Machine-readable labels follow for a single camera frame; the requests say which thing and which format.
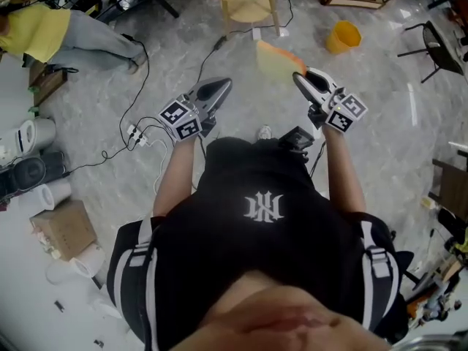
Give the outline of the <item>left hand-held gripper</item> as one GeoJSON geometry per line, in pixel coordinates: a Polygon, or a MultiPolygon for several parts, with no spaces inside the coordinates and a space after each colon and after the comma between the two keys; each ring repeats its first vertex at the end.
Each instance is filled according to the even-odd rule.
{"type": "Polygon", "coordinates": [[[216,126],[216,111],[232,89],[230,78],[209,78],[196,83],[188,94],[170,100],[158,120],[176,142],[207,137],[216,126]]]}

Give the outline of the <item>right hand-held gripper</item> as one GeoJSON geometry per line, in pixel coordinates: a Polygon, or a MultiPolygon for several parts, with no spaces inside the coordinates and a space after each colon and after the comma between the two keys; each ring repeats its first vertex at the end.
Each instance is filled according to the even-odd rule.
{"type": "Polygon", "coordinates": [[[345,133],[367,113],[367,106],[358,96],[348,93],[345,87],[338,88],[322,70],[308,67],[305,75],[294,72],[292,79],[309,102],[308,117],[316,129],[328,126],[345,133]]]}

